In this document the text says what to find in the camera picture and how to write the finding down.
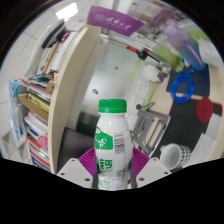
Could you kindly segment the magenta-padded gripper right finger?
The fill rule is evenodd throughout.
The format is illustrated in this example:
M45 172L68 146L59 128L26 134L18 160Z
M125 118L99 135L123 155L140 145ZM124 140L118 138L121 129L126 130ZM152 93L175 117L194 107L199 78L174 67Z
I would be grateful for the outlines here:
M170 174L158 158L149 158L139 149L133 149L129 188L143 187Z

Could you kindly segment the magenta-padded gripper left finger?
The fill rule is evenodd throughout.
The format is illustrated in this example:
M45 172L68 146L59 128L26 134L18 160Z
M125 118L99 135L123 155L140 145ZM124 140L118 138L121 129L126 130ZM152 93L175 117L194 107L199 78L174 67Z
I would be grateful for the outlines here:
M84 188L97 188L97 161L92 148L79 158L70 158L57 175Z

